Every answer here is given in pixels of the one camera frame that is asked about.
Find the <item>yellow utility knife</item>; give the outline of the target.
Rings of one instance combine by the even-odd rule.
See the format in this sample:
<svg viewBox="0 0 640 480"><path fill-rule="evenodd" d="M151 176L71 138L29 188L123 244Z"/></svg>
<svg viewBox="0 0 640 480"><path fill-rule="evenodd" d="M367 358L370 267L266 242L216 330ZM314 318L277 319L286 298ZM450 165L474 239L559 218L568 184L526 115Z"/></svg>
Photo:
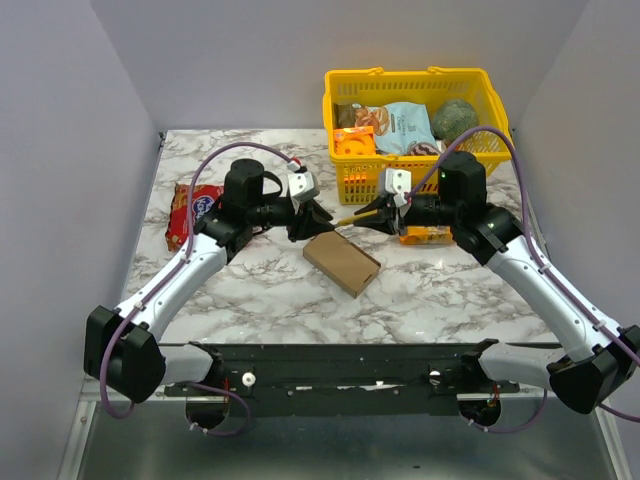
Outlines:
<svg viewBox="0 0 640 480"><path fill-rule="evenodd" d="M356 220L360 220L369 216L372 216L375 214L375 211L369 211L369 212L364 212L361 214L357 214L357 215L352 215L343 219L340 219L336 222L335 226L336 227L344 227L344 226L349 226L349 225L353 225L354 222Z"/></svg>

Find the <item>brown cardboard express box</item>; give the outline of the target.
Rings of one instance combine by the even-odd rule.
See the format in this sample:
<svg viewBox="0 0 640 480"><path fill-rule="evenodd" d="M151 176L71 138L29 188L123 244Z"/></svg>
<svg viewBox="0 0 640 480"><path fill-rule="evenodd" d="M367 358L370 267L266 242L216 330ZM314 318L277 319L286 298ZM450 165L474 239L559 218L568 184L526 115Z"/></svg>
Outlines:
<svg viewBox="0 0 640 480"><path fill-rule="evenodd" d="M381 264L339 233L322 233L303 248L304 258L352 298L378 276Z"/></svg>

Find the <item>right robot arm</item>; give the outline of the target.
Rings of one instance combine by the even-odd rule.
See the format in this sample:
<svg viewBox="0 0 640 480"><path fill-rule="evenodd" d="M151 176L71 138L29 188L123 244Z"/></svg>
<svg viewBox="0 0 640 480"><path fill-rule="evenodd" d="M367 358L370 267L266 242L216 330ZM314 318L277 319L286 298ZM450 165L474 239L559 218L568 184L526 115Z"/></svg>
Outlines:
<svg viewBox="0 0 640 480"><path fill-rule="evenodd" d="M510 211L488 202L484 166L455 152L437 171L435 194L405 196L411 174L388 168L378 195L357 211L355 225L388 235L414 226L446 226L455 244L508 283L559 340L556 349L487 340L466 355L460 379L480 392L494 381L552 391L571 410L588 414L628 380L636 366L639 329L603 314L544 258Z"/></svg>

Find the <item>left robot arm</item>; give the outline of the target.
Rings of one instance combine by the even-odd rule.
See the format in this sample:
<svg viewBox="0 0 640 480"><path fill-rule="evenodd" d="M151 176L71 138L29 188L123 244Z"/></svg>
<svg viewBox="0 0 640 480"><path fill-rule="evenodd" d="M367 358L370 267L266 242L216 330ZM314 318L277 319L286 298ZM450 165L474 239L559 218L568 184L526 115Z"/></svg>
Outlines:
<svg viewBox="0 0 640 480"><path fill-rule="evenodd" d="M96 307L87 319L84 370L135 404L161 385L187 383L201 395L222 380L214 356L202 346L162 347L172 319L210 277L221 271L259 233L283 227L290 241L333 230L331 215L315 200L319 185L306 168L288 175L278 191L264 182L276 177L252 159L232 163L222 194L195 221L191 236L168 264L117 307Z"/></svg>

